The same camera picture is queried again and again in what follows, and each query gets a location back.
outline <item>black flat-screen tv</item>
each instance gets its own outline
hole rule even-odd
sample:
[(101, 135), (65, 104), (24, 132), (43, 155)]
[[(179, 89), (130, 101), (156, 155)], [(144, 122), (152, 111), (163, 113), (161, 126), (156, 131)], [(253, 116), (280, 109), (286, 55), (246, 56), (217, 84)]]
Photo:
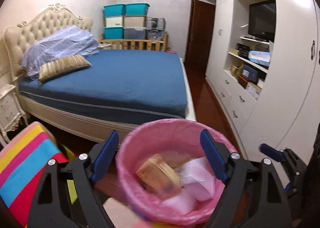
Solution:
[(251, 4), (248, 34), (274, 42), (276, 32), (276, 0)]

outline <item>pink trash bag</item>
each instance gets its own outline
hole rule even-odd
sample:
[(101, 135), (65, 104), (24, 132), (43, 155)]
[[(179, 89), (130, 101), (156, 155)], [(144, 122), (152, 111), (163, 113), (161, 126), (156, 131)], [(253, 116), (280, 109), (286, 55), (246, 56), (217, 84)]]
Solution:
[(148, 158), (157, 153), (176, 151), (189, 153), (195, 158), (205, 157), (200, 145), (200, 132), (209, 130), (217, 142), (228, 150), (237, 152), (227, 138), (212, 128), (185, 119), (163, 119), (145, 123), (130, 132), (124, 139), (116, 156), (119, 182), (129, 204), (146, 218), (160, 223), (191, 226), (209, 220), (220, 199), (224, 184), (216, 179), (215, 196), (212, 200), (199, 202), (195, 211), (182, 215), (165, 206), (154, 194), (144, 190), (138, 183), (136, 171)]

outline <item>bed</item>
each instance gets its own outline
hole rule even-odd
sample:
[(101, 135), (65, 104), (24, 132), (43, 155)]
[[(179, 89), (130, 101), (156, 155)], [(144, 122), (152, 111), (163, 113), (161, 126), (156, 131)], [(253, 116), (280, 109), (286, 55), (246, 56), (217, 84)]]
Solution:
[(65, 6), (55, 4), (29, 23), (5, 29), (12, 82), (26, 112), (96, 142), (113, 130), (122, 141), (140, 124), (161, 118), (196, 120), (182, 60), (166, 52), (140, 50), (143, 44), (138, 40), (138, 50), (134, 45), (130, 45), (132, 50), (100, 50), (87, 57), (91, 68), (41, 86), (26, 78), (21, 61), (28, 47), (72, 25), (90, 31), (93, 20), (76, 17)]

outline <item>pillow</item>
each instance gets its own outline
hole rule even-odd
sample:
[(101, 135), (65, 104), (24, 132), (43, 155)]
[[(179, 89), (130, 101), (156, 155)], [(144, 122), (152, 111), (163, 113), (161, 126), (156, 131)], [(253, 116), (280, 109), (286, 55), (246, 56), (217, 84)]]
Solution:
[(80, 55), (71, 55), (59, 58), (40, 67), (39, 84), (60, 75), (90, 66), (91, 64)]

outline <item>silver screw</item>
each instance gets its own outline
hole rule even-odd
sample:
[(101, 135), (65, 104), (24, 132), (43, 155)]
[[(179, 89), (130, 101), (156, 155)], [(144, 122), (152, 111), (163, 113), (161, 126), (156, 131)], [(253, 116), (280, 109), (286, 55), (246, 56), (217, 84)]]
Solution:
[(82, 153), (82, 154), (79, 155), (79, 159), (80, 160), (85, 160), (87, 158), (88, 158), (88, 154), (86, 154), (86, 153)]
[(265, 158), (265, 159), (263, 160), (263, 163), (266, 164), (266, 165), (271, 165), (271, 160), (268, 159), (268, 158)]
[(239, 155), (238, 153), (232, 153), (232, 154), (231, 154), (231, 157), (232, 157), (233, 159), (239, 159), (239, 158), (240, 158), (240, 155)]
[(49, 166), (52, 166), (52, 165), (54, 165), (54, 164), (56, 164), (56, 160), (55, 160), (55, 159), (50, 159), (50, 160), (48, 161), (48, 165), (49, 165)]

